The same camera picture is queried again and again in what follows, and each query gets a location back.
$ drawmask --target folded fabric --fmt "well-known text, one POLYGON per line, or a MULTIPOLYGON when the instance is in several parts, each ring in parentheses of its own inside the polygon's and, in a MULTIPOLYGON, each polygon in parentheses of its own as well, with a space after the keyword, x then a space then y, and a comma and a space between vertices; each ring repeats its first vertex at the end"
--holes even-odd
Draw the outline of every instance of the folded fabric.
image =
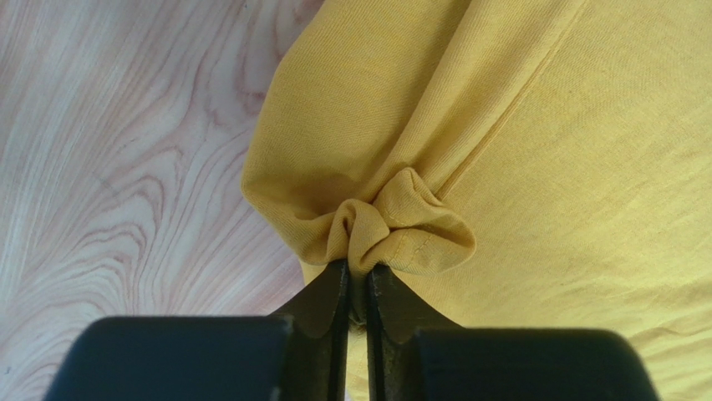
POLYGON ((383 262, 466 326, 616 330, 665 399, 712 398, 710 21, 707 0, 327 0, 243 194, 308 280, 383 262))

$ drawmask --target wood grain pattern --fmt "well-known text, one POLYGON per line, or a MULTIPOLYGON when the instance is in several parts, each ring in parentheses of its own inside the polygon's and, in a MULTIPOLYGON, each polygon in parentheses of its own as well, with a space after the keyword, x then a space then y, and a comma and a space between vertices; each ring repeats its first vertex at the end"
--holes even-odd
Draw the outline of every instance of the wood grain pattern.
POLYGON ((115 314, 263 314, 303 286, 242 199, 318 1, 0 0, 0 399, 115 314))

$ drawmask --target yellow cloth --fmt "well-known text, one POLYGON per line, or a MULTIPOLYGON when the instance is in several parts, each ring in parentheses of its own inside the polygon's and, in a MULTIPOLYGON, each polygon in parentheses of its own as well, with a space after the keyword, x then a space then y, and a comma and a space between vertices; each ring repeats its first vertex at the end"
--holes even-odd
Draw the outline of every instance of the yellow cloth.
POLYGON ((712 399, 710 127, 709 0, 327 0, 242 189, 308 279, 382 261, 465 326, 612 329, 712 399))

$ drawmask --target yellow shirt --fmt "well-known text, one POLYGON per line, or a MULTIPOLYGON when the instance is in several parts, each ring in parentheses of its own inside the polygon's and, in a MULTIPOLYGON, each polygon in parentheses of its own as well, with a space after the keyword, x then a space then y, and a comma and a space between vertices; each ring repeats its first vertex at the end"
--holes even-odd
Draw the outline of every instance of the yellow shirt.
POLYGON ((242 189, 308 280, 385 262, 464 326, 612 329, 712 399, 709 0, 327 0, 242 189))

